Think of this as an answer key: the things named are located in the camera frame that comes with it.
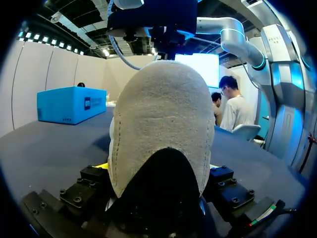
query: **cable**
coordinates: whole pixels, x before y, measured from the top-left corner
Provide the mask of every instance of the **cable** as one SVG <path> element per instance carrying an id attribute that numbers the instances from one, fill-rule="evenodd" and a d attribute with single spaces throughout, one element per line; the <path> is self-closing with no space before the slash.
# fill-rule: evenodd
<path id="1" fill-rule="evenodd" d="M 112 11 L 111 8 L 113 6 L 113 1 L 114 0 L 110 0 L 109 4 L 108 4 L 108 11 L 107 11 L 107 17 L 109 18 L 109 16 L 111 15 Z M 110 42 L 112 44 L 112 47 L 114 48 L 115 52 L 117 53 L 117 55 L 119 55 L 119 57 L 123 60 L 123 62 L 125 62 L 128 66 L 130 66 L 131 68 L 135 69 L 135 70 L 140 70 L 140 67 L 134 66 L 133 64 L 131 64 L 129 61 L 127 61 L 125 59 L 125 57 L 123 56 L 123 54 L 121 53 L 118 45 L 116 44 L 116 42 L 114 41 L 114 37 L 113 36 L 109 36 Z"/>
<path id="2" fill-rule="evenodd" d="M 251 81 L 251 83 L 253 84 L 253 86 L 255 86 L 255 88 L 257 88 L 258 90 L 260 90 L 260 88 L 259 88 L 257 85 L 255 85 L 254 82 L 251 80 L 251 77 L 250 77 L 250 75 L 249 75 L 249 73 L 248 73 L 246 67 L 244 66 L 242 60 L 241 60 L 240 58 L 238 58 L 238 59 L 239 59 L 239 61 L 241 62 L 242 66 L 243 66 L 245 72 L 247 73 L 247 75 L 248 75 L 248 77 L 249 77 L 249 80 Z"/>
<path id="3" fill-rule="evenodd" d="M 258 222 L 256 222 L 255 224 L 251 225 L 250 224 L 250 228 L 248 228 L 246 231 L 243 232 L 243 234 L 248 234 L 250 233 L 251 231 L 255 230 L 257 227 L 261 226 L 262 224 L 264 224 L 265 222 L 268 222 L 280 215 L 283 215 L 283 214 L 295 214 L 297 212 L 296 209 L 283 209 L 279 212 L 273 212 L 271 215 L 268 215 L 267 217 L 264 217 L 263 219 L 259 220 Z"/>
<path id="4" fill-rule="evenodd" d="M 241 232 L 234 232 L 234 233 L 230 233 L 226 236 L 226 238 L 237 238 L 237 237 L 244 237 L 246 235 L 248 235 L 249 233 L 251 233 L 252 231 L 254 231 L 256 228 L 258 228 L 259 226 L 263 225 L 265 222 L 269 222 L 270 220 L 283 215 L 283 214 L 295 214 L 297 212 L 296 209 L 283 209 L 279 212 L 273 212 L 270 215 L 268 215 L 267 217 L 259 220 L 258 222 L 254 223 L 254 224 L 249 224 L 248 227 L 246 227 L 244 230 L 242 230 Z"/>
<path id="5" fill-rule="evenodd" d="M 315 121 L 313 137 L 315 137 L 316 122 L 317 122 L 317 118 L 316 118 L 316 121 Z"/>
<path id="6" fill-rule="evenodd" d="M 261 144 L 260 148 L 262 148 L 263 145 L 265 144 L 265 140 L 266 140 L 266 137 L 267 137 L 267 133 L 268 133 L 268 130 L 267 130 L 267 132 L 266 132 L 266 134 L 265 134 L 264 141 L 263 141 L 263 143 Z"/>

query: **white partition wall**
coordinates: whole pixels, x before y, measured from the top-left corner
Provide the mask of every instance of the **white partition wall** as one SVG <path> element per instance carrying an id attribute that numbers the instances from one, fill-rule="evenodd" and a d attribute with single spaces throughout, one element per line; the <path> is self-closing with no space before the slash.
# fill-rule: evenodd
<path id="1" fill-rule="evenodd" d="M 15 41 L 8 52 L 0 74 L 0 137 L 13 130 L 12 121 L 12 86 L 16 65 L 24 42 Z"/>
<path id="2" fill-rule="evenodd" d="M 144 67 L 153 62 L 155 56 L 130 56 L 126 59 L 137 67 Z M 107 59 L 103 89 L 107 90 L 109 100 L 117 100 L 124 86 L 136 73 L 137 70 L 127 66 L 120 58 Z"/>
<path id="3" fill-rule="evenodd" d="M 49 66 L 46 90 L 73 86 L 77 63 L 78 54 L 55 47 Z"/>
<path id="4" fill-rule="evenodd" d="M 74 85 L 83 82 L 87 88 L 102 89 L 105 67 L 105 59 L 79 55 Z"/>
<path id="5" fill-rule="evenodd" d="M 13 83 L 14 129 L 37 120 L 37 93 L 45 90 L 52 53 L 53 46 L 25 42 Z"/>

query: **blue cardboard box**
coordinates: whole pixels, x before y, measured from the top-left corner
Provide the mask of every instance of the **blue cardboard box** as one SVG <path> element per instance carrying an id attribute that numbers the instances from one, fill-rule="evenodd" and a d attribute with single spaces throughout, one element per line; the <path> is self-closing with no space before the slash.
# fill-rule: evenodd
<path id="1" fill-rule="evenodd" d="M 38 120 L 76 125 L 106 111 L 106 91 L 68 87 L 37 94 Z"/>

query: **white chair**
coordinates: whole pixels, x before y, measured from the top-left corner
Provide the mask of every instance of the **white chair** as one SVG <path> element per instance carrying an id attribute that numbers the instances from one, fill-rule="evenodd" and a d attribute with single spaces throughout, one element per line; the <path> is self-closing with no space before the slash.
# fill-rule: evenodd
<path id="1" fill-rule="evenodd" d="M 260 125 L 238 125 L 236 126 L 232 133 L 238 135 L 246 140 L 253 140 L 258 132 L 261 130 Z"/>

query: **black table surface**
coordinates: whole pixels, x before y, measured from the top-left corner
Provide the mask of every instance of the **black table surface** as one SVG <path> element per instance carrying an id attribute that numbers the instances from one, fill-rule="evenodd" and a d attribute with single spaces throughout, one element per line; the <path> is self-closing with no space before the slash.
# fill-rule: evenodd
<path id="1" fill-rule="evenodd" d="M 54 196 L 80 177 L 87 165 L 105 163 L 110 143 L 109 125 L 113 108 L 76 126 L 34 121 L 0 138 L 3 174 L 14 198 L 46 189 Z M 211 163 L 227 165 L 247 189 L 255 190 L 256 201 L 268 196 L 281 199 L 286 207 L 298 207 L 307 181 L 283 161 L 255 144 L 215 127 Z M 230 225 L 209 204 L 221 235 Z M 266 230 L 271 237 L 290 215 L 277 218 Z"/>

